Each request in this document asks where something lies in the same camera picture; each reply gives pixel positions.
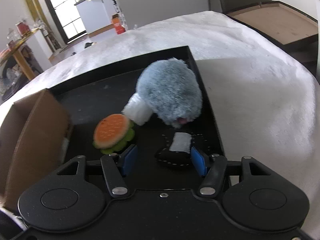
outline white fluffy rug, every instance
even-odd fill
[[[319,85],[295,59],[215,12],[152,23],[87,48],[37,76],[0,106],[128,57],[188,45],[199,66],[229,160],[252,155],[305,191],[303,229],[320,238]]]

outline cardboard box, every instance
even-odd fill
[[[71,134],[70,118],[48,90],[15,102],[0,128],[0,202],[17,211],[21,193],[54,171]]]
[[[111,23],[114,25],[117,34],[125,32],[125,29],[121,26],[121,21],[118,14],[114,14],[112,16]]]
[[[318,41],[318,23],[311,16],[280,1],[262,2],[228,12],[279,48],[297,51]]]

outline kitchen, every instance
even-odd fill
[[[114,28],[117,20],[121,25],[116,28],[118,34],[125,31],[125,22],[119,13],[116,0],[75,0],[74,4],[82,19],[89,37]]]

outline blue fluffy plush toy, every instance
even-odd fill
[[[175,58],[149,65],[137,82],[136,91],[166,124],[179,128],[201,113],[202,94],[196,76]]]

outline white cabinet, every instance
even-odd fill
[[[33,56],[39,63],[43,71],[52,67],[52,63],[49,61],[49,57],[52,55],[52,51],[48,46],[41,31],[37,31],[27,40],[27,45],[33,52]]]
[[[104,8],[106,9],[107,15],[109,16],[109,19],[111,20],[112,15],[116,14],[116,10],[113,6],[112,0],[102,0],[102,3],[104,5]]]
[[[84,1],[76,6],[87,33],[110,25],[111,16],[115,14],[112,0]]]

